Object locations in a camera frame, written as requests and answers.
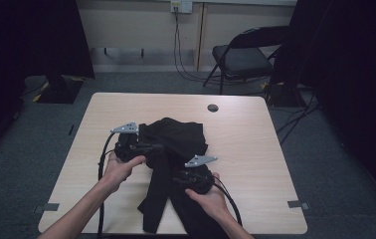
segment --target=gray carpet floor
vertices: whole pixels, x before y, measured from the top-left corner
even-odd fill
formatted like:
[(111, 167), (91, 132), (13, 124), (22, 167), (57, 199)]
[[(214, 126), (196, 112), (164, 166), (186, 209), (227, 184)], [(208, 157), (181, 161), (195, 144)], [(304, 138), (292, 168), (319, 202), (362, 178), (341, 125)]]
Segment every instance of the gray carpet floor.
[[(28, 90), (40, 86), (44, 79), (28, 78)], [(225, 86), (225, 95), (262, 97), (250, 94), (259, 92), (264, 81)], [(33, 212), (34, 208), (49, 200), (94, 93), (217, 95), (218, 91), (217, 85), (203, 88), (178, 73), (98, 73), (96, 80), (86, 80), (72, 105), (35, 104), (32, 98), (37, 92), (25, 95), (20, 116), (0, 138), (0, 238), (35, 238), (40, 234), (42, 214)], [(303, 92), (306, 102), (309, 95)], [(298, 110), (270, 108), (275, 129)], [(75, 127), (69, 135), (72, 125)], [(288, 129), (281, 131), (280, 139)], [(376, 238), (376, 183), (342, 147), (335, 125), (322, 110), (299, 122), (284, 141), (282, 151), (299, 200), (310, 206), (303, 211), (308, 231), (256, 238)]]

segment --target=black chair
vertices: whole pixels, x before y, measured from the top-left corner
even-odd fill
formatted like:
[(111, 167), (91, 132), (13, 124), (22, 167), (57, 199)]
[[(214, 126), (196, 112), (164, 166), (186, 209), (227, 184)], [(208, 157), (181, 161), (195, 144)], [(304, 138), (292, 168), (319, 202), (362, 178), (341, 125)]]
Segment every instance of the black chair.
[(246, 80), (270, 76), (273, 65), (270, 59), (278, 52), (275, 50), (268, 58), (261, 47), (281, 45), (288, 34), (288, 26), (254, 28), (236, 36), (229, 45), (213, 48), (216, 66), (210, 73), (203, 87), (213, 77), (216, 69), (221, 71), (220, 95), (223, 93), (224, 80)]

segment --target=chair backrest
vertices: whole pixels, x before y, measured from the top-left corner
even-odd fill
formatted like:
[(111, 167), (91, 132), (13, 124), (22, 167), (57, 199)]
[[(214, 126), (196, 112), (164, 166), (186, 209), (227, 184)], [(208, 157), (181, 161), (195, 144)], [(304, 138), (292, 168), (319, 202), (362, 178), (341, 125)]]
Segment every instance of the chair backrest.
[(229, 48), (258, 48), (280, 45), (289, 32), (289, 26), (253, 28), (236, 36)]

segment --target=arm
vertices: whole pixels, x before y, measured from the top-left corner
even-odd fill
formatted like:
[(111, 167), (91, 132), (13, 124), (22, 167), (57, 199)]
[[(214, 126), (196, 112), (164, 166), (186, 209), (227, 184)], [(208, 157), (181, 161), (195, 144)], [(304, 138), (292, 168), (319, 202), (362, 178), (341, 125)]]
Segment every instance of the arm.
[[(218, 173), (213, 173), (213, 175), (219, 178)], [(219, 223), (230, 238), (254, 238), (238, 224), (229, 212), (225, 195), (219, 188), (213, 186), (212, 189), (204, 195), (197, 194), (191, 189), (186, 189), (185, 192), (191, 199), (197, 201), (209, 216)]]
[(119, 189), (120, 184), (131, 174), (132, 168), (144, 160), (144, 156), (138, 156), (127, 163), (122, 163), (112, 152), (108, 157), (104, 177), (39, 238), (77, 238), (101, 204)]

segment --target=person's left hand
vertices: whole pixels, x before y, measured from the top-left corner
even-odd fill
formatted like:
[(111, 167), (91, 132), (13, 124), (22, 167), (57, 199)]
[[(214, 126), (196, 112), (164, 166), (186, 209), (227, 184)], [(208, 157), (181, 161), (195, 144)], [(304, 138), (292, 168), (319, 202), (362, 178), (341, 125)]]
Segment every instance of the person's left hand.
[(107, 167), (104, 172), (103, 180), (111, 192), (116, 192), (120, 184), (131, 175), (132, 169), (145, 161), (144, 156), (137, 156), (129, 162), (122, 162), (114, 152), (108, 156)]

